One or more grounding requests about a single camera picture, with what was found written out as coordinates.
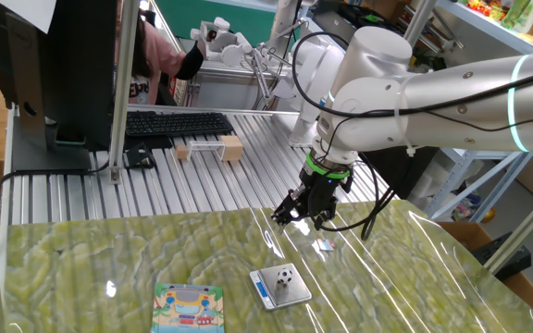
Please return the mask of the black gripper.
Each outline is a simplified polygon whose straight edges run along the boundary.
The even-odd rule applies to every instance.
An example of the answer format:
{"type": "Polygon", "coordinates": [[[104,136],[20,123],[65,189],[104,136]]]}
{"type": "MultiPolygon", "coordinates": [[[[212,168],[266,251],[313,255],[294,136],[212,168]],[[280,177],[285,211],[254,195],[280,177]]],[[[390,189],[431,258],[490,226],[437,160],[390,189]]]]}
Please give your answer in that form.
{"type": "Polygon", "coordinates": [[[288,224],[308,217],[306,207],[326,207],[312,214],[316,230],[321,230],[327,222],[336,216],[336,204],[331,203],[338,188],[345,193],[351,192],[353,172],[343,169],[341,172],[320,174],[309,167],[300,171],[300,185],[289,190],[288,195],[271,215],[279,230],[288,224]]]}

